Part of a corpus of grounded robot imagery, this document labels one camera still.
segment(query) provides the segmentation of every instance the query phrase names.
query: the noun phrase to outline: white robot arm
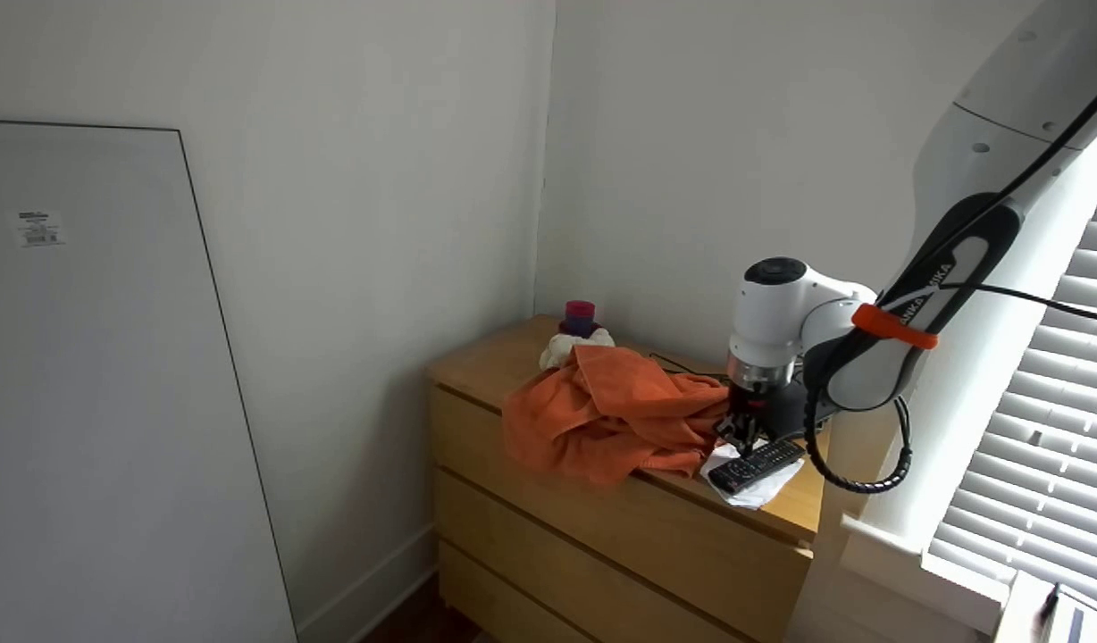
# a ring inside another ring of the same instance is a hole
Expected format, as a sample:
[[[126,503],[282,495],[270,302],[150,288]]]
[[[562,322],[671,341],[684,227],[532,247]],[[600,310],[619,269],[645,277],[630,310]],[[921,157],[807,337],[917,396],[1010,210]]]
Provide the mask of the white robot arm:
[[[1097,0],[1045,0],[927,135],[914,172],[917,248],[881,296],[786,257],[742,273],[730,379],[757,403],[740,421],[767,435],[802,426],[811,443],[819,415],[895,400],[927,340],[1010,248],[1020,210],[1093,135]]]

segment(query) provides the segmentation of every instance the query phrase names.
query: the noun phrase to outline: floor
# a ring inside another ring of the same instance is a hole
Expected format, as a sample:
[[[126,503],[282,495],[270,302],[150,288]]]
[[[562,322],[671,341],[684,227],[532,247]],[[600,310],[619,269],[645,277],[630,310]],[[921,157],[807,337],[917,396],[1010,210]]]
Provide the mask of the floor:
[[[481,643],[484,635],[456,609],[444,606],[435,578],[381,616],[365,643]]]

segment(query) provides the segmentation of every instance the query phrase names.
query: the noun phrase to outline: orange towel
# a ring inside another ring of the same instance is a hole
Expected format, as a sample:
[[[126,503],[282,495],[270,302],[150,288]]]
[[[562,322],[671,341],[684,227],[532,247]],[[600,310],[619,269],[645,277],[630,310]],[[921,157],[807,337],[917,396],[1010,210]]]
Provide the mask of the orange towel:
[[[532,470],[562,470],[593,484],[630,470],[697,470],[730,412],[730,387],[663,372],[620,346],[576,353],[502,403],[502,447]]]

